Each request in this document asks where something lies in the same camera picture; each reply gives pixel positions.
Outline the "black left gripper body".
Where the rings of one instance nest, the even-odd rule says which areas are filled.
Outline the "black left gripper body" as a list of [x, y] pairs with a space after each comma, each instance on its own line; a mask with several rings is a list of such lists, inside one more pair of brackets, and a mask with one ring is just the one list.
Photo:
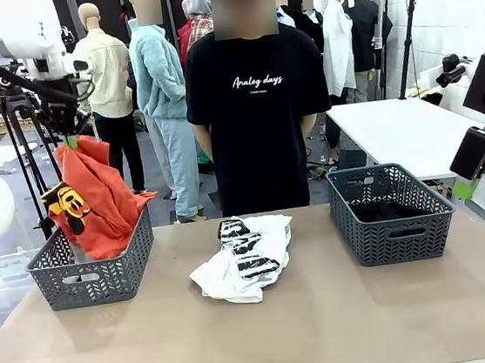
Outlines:
[[81, 131], [84, 120], [78, 115], [77, 104], [52, 101], [40, 96], [41, 124], [56, 134]]

